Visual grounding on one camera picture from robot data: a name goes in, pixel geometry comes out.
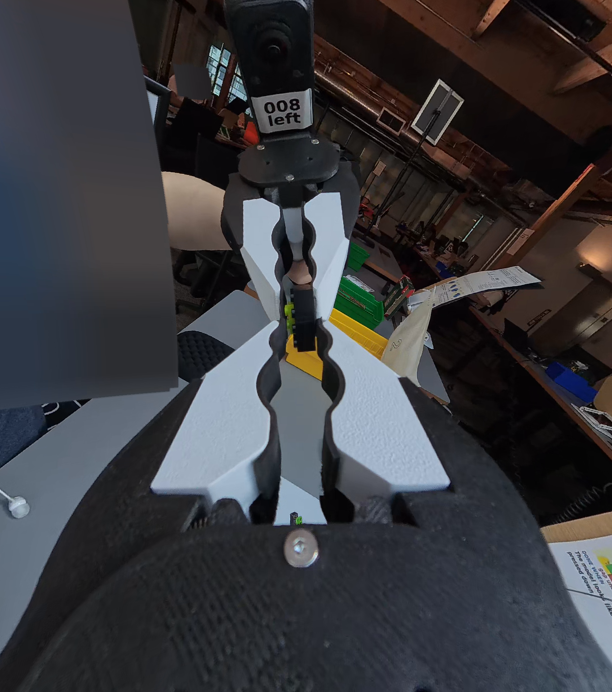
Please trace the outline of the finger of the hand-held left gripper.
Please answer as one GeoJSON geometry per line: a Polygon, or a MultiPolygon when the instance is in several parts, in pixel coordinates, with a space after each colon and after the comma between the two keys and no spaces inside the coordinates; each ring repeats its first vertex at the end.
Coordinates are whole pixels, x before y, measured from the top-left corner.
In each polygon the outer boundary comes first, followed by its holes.
{"type": "Polygon", "coordinates": [[[282,285],[277,278],[279,253],[273,232],[281,217],[279,207],[266,199],[243,202],[243,244],[241,256],[248,269],[258,299],[271,322],[284,317],[282,285]]]}
{"type": "Polygon", "coordinates": [[[304,217],[313,231],[310,258],[316,318],[328,320],[334,309],[349,250],[340,194],[322,192],[315,196],[305,204],[304,217]]]}

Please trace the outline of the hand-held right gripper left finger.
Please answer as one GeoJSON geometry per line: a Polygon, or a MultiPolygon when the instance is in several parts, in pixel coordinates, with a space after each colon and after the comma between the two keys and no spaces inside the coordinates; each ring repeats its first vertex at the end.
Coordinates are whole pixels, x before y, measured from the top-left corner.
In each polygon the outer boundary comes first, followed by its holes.
{"type": "Polygon", "coordinates": [[[198,382],[151,482],[157,495],[234,500],[247,517],[278,495],[281,449],[272,399],[282,384],[284,320],[270,322],[198,382]]]}

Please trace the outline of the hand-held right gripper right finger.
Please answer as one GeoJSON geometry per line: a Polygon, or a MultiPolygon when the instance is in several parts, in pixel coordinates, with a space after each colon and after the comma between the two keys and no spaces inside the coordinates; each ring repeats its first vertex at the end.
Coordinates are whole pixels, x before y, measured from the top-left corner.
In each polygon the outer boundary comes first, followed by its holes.
{"type": "Polygon", "coordinates": [[[322,497],[445,491],[450,478],[410,398],[419,394],[329,321],[318,321],[322,389],[331,404],[322,439],[322,497]]]}

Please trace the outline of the black toy brick plate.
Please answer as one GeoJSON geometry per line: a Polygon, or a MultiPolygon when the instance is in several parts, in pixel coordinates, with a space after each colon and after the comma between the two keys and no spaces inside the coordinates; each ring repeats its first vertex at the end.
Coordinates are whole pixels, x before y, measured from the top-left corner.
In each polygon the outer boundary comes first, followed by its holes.
{"type": "Polygon", "coordinates": [[[292,289],[293,343],[299,352],[316,349],[316,301],[309,285],[292,289]]]}

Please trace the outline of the yellow plastic bin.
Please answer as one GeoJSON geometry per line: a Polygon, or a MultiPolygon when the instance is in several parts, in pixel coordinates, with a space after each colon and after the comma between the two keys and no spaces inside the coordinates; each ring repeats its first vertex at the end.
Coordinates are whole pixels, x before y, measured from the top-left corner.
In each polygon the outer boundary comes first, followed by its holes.
{"type": "MultiPolygon", "coordinates": [[[[381,359],[388,343],[387,338],[337,309],[332,311],[329,321],[371,355],[381,359]]],[[[323,364],[318,352],[316,350],[298,351],[294,345],[293,336],[289,337],[286,344],[286,362],[309,376],[322,380],[323,364]]]]}

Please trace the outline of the grey desk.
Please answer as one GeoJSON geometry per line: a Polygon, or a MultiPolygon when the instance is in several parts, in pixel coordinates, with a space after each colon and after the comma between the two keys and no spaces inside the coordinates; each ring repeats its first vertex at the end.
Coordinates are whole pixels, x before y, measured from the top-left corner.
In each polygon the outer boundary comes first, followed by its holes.
{"type": "MultiPolygon", "coordinates": [[[[232,292],[185,331],[213,336],[237,349],[261,331],[269,319],[254,298],[232,292]]],[[[320,454],[325,395],[319,384],[282,368],[282,391],[273,408],[282,442],[282,474],[318,497],[320,454]]],[[[36,624],[59,627],[56,606],[68,613],[77,607],[107,574],[119,569],[147,545],[167,533],[185,531],[195,520],[214,512],[202,496],[157,495],[152,478],[166,454],[169,442],[156,442],[145,430],[133,442],[144,423],[172,401],[185,382],[161,394],[141,394],[94,400],[85,412],[55,428],[0,470],[0,480],[28,491],[32,514],[27,520],[7,517],[0,509],[0,652],[27,609],[37,584],[54,586],[55,604],[42,606],[36,624]],[[60,541],[72,513],[85,492],[101,476],[101,497],[80,505],[74,538],[60,541]]]]}

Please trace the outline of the small toy set box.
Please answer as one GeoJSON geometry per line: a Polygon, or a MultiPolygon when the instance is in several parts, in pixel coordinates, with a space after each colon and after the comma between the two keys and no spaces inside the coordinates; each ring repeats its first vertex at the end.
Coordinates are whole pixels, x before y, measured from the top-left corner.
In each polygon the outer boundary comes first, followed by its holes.
{"type": "Polygon", "coordinates": [[[405,300],[415,292],[414,285],[407,275],[402,275],[400,280],[389,290],[383,301],[383,317],[389,320],[402,307],[405,300]]]}

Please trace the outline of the white paper bag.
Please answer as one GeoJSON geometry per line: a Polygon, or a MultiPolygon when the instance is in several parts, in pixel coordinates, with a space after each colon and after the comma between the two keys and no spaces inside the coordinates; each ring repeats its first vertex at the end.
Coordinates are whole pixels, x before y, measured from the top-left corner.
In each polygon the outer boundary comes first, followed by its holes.
{"type": "Polygon", "coordinates": [[[431,288],[410,297],[408,315],[390,336],[381,357],[383,364],[417,387],[420,386],[417,371],[434,307],[435,292],[436,288],[431,288]]]}

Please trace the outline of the white building booklet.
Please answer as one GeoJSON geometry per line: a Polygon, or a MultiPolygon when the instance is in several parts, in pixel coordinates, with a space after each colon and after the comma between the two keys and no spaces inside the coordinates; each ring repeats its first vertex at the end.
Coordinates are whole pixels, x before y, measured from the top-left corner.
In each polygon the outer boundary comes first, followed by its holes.
{"type": "Polygon", "coordinates": [[[327,524],[320,498],[312,496],[284,477],[280,478],[274,526],[327,524]]]}

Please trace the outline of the white air vent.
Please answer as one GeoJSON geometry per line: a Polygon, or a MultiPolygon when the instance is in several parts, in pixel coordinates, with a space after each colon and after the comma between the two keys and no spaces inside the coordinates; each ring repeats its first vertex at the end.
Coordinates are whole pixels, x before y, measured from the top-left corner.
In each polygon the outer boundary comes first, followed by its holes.
{"type": "Polygon", "coordinates": [[[401,133],[404,131],[407,124],[404,117],[390,111],[386,107],[382,107],[380,109],[376,123],[383,130],[397,137],[401,136],[401,133]]]}

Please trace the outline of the background instruction sheet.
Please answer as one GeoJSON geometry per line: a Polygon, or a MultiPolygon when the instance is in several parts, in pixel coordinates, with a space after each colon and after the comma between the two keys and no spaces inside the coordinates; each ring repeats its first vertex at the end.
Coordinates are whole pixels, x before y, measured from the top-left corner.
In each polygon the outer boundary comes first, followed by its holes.
{"type": "Polygon", "coordinates": [[[497,290],[521,289],[541,285],[541,279],[519,266],[491,271],[473,272],[439,281],[424,289],[415,291],[407,299],[407,307],[416,307],[432,299],[432,307],[440,307],[456,300],[468,298],[479,293],[497,290]]]}

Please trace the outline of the white light panel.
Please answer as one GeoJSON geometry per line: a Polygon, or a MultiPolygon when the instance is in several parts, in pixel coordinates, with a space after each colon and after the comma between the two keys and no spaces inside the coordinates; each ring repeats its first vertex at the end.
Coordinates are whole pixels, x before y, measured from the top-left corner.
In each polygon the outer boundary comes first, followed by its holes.
{"type": "Polygon", "coordinates": [[[423,142],[435,146],[463,104],[463,97],[438,79],[417,115],[410,121],[410,128],[422,137],[423,142]]]}

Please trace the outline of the blue plastic bin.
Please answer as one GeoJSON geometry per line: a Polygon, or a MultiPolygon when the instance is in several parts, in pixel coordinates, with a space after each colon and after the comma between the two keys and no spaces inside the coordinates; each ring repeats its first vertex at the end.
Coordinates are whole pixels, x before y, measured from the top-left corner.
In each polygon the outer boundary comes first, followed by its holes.
{"type": "Polygon", "coordinates": [[[548,365],[545,374],[552,379],[554,383],[567,390],[571,395],[582,402],[594,402],[597,394],[596,389],[592,387],[585,378],[576,374],[565,365],[554,361],[548,365]]]}

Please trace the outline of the wooden pillar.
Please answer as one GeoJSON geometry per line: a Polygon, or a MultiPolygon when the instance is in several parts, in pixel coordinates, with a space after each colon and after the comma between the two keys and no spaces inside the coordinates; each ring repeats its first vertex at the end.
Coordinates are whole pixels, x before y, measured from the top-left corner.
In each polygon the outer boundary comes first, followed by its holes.
{"type": "Polygon", "coordinates": [[[494,268],[503,269],[518,266],[539,241],[564,217],[565,213],[570,211],[574,204],[591,190],[601,175],[602,171],[598,165],[589,164],[567,190],[527,229],[526,240],[517,249],[510,247],[511,251],[506,251],[494,268]]]}

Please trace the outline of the wooden book stand board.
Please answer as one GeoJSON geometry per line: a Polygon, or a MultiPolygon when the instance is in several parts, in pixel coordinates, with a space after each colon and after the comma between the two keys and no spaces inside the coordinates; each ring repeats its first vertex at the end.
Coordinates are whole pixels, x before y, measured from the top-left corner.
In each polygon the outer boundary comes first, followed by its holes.
{"type": "Polygon", "coordinates": [[[541,528],[549,543],[587,541],[612,536],[612,512],[580,518],[541,528]]]}

